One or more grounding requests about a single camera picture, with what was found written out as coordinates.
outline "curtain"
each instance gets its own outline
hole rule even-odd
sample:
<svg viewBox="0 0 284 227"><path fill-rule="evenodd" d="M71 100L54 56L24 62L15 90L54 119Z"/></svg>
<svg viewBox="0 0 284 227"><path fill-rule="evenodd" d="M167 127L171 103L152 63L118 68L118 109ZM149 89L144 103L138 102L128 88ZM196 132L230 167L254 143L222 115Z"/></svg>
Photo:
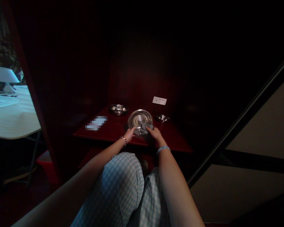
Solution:
<svg viewBox="0 0 284 227"><path fill-rule="evenodd" d="M9 34L9 28L5 20L3 10L0 5L0 67L10 68L14 71L21 83L17 85L26 84L23 78L22 69L14 49L14 43ZM0 89L3 88L4 83L0 82Z"/></svg>

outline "light blue wristband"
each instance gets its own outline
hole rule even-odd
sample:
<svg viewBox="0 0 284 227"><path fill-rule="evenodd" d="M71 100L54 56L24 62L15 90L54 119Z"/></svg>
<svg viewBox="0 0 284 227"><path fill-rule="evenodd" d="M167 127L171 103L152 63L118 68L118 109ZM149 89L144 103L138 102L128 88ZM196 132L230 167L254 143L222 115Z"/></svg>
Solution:
<svg viewBox="0 0 284 227"><path fill-rule="evenodd" d="M162 151L163 149L168 149L168 150L170 150L170 148L169 148L168 146L160 147L160 148L157 150L157 156L159 155L159 152Z"/></svg>

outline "wall outlet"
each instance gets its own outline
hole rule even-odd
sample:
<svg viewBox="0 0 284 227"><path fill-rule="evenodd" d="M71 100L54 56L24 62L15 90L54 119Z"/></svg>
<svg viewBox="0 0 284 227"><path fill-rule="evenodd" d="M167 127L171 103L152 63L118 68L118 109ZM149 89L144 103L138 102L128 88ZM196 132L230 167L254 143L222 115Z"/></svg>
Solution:
<svg viewBox="0 0 284 227"><path fill-rule="evenodd" d="M160 105L165 105L166 101L167 101L167 99L163 99L163 98L159 98L159 97L154 96L154 99L153 99L152 102L160 104Z"/></svg>

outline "beaded bracelet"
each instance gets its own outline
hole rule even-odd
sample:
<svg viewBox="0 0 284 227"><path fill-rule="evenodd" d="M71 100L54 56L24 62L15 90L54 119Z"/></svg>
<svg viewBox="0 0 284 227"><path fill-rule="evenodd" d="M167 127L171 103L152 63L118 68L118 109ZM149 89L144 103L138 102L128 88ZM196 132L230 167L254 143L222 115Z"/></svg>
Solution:
<svg viewBox="0 0 284 227"><path fill-rule="evenodd" d="M122 148L125 148L126 147L126 145L127 145L127 141L126 141L126 139L124 138L124 136L120 136L120 139L124 139L124 146L122 147Z"/></svg>

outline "table lamp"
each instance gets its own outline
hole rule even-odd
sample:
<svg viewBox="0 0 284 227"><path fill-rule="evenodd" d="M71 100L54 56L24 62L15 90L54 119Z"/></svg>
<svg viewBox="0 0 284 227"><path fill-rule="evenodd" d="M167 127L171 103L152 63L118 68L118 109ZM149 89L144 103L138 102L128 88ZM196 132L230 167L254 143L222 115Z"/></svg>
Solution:
<svg viewBox="0 0 284 227"><path fill-rule="evenodd" d="M15 73L10 68L0 67L0 82L5 82L4 92L15 93L15 90L9 83L19 83Z"/></svg>

